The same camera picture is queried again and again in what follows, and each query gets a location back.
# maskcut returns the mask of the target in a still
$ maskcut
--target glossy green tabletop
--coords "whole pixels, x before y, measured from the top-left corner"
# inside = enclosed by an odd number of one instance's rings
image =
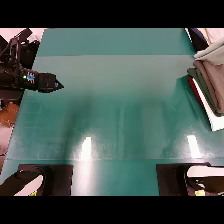
[[[0,182],[21,163],[74,164],[72,195],[158,195],[157,163],[224,165],[224,131],[188,86],[184,32],[45,31],[33,69],[65,88],[25,91]]]

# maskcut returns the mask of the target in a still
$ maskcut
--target brown floor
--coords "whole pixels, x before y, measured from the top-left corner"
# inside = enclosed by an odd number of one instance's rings
[[[19,106],[12,103],[9,103],[0,111],[0,173],[18,111]]]

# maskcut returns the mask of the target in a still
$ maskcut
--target green table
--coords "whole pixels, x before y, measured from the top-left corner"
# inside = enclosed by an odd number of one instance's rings
[[[188,86],[184,29],[48,29],[34,69],[63,90],[25,91],[0,182],[21,163],[74,164],[72,195],[158,195],[157,163],[224,165]]]

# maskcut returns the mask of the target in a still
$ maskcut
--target green cloth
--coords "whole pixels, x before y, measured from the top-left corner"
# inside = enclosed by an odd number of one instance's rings
[[[189,69],[187,70],[187,72],[188,72],[189,75],[192,76],[192,77],[196,80],[196,82],[198,83],[198,85],[199,85],[201,91],[203,92],[203,94],[204,94],[204,96],[205,96],[205,98],[206,98],[206,101],[208,102],[208,104],[209,104],[210,108],[212,109],[212,111],[214,112],[214,114],[215,114],[216,116],[218,116],[218,117],[223,116],[223,115],[224,115],[223,113],[218,113],[218,112],[217,112],[216,106],[215,106],[215,104],[214,104],[214,102],[213,102],[213,100],[212,100],[212,97],[211,97],[211,95],[210,95],[210,93],[209,93],[208,87],[207,87],[207,85],[206,85],[206,83],[205,83],[205,80],[204,80],[204,78],[203,78],[203,76],[202,76],[200,70],[197,69],[197,68],[189,68]]]

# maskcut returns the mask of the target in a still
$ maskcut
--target yellow label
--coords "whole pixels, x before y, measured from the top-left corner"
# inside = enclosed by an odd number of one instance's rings
[[[199,190],[194,192],[196,196],[205,196],[205,191],[204,190]]]
[[[37,196],[37,191],[34,191],[34,192],[31,193],[29,196]]]

